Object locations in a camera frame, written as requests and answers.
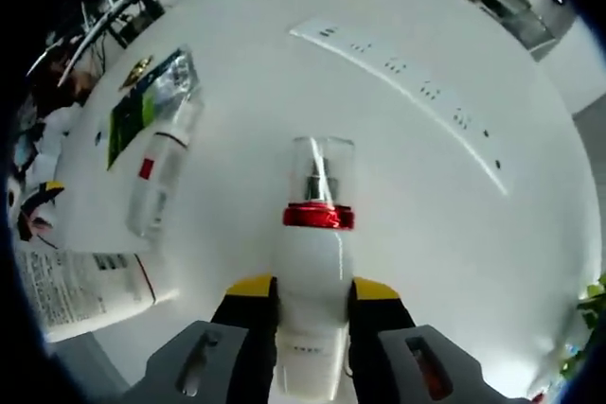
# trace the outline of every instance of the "round white table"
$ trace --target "round white table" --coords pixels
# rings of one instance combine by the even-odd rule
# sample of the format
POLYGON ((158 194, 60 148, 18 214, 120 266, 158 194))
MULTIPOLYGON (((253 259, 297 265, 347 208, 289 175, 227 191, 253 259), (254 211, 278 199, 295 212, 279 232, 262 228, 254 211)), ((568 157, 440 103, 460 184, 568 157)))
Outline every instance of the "round white table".
POLYGON ((418 324, 481 361, 490 385, 524 395, 597 276, 601 237, 579 135, 521 45, 465 0, 186 0, 101 79, 66 141, 62 245, 147 248, 125 217, 152 133, 110 171, 95 136, 133 65, 180 44, 205 101, 161 248, 181 296, 96 333, 126 380, 140 379, 148 356, 188 323, 210 318, 235 280, 271 270, 291 141, 318 134, 356 144, 356 274, 395 288, 418 324), (507 152, 507 190, 402 93, 289 34, 317 16, 370 31, 456 90, 507 152))

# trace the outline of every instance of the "power strip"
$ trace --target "power strip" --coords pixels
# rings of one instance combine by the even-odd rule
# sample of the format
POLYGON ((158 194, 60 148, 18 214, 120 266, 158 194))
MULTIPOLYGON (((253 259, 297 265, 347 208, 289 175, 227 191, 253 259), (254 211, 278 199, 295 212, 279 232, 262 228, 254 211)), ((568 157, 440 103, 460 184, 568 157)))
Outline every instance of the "power strip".
POLYGON ((499 190, 507 193, 510 174, 499 141, 489 126, 453 90, 435 81, 429 71, 399 55, 395 47, 332 21, 313 18, 290 33, 355 63, 399 91, 447 130, 499 190))

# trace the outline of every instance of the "white bottle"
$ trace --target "white bottle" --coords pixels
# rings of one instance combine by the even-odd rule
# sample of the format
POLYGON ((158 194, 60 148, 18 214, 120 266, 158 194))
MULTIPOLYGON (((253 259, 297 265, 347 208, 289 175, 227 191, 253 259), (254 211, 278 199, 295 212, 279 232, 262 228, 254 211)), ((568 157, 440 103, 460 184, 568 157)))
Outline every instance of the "white bottle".
POLYGON ((280 302, 276 380, 286 395, 336 397, 348 338, 353 143, 294 140, 291 201, 274 267, 280 302))
POLYGON ((138 236, 152 238, 159 232, 202 107, 200 91, 196 90, 181 103, 171 120, 160 123, 151 137, 134 183, 126 220, 128 228, 138 236))
POLYGON ((21 284, 48 342, 129 319, 178 295, 158 252, 41 251, 18 242, 21 284))

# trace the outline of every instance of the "clear plastic cap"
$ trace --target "clear plastic cap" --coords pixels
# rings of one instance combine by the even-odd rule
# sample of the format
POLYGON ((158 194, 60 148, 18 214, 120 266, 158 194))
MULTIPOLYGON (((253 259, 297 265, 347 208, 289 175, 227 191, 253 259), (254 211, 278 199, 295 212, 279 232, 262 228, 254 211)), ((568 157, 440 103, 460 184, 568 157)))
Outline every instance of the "clear plastic cap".
POLYGON ((290 203, 353 204, 353 142, 338 137, 297 137, 294 141, 290 203))

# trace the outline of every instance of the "white table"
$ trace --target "white table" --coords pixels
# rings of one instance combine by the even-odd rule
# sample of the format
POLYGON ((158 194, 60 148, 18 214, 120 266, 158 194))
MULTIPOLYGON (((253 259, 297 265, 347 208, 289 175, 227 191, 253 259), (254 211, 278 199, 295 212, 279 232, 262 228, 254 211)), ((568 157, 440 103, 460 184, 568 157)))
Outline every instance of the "white table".
POLYGON ((151 132, 110 172, 95 135, 134 63, 180 44, 193 51, 206 103, 163 238, 182 295, 96 333, 127 381, 189 322, 211 317, 236 279, 270 269, 290 142, 331 134, 357 147, 356 273, 394 287, 418 324, 482 362, 492 386, 525 394, 597 275, 601 237, 579 136, 523 47, 465 0, 187 0, 126 50, 69 136, 58 173, 66 246, 145 248, 124 219, 151 132), (455 88, 505 145, 508 192, 401 93, 288 34, 313 16, 372 31, 455 88))

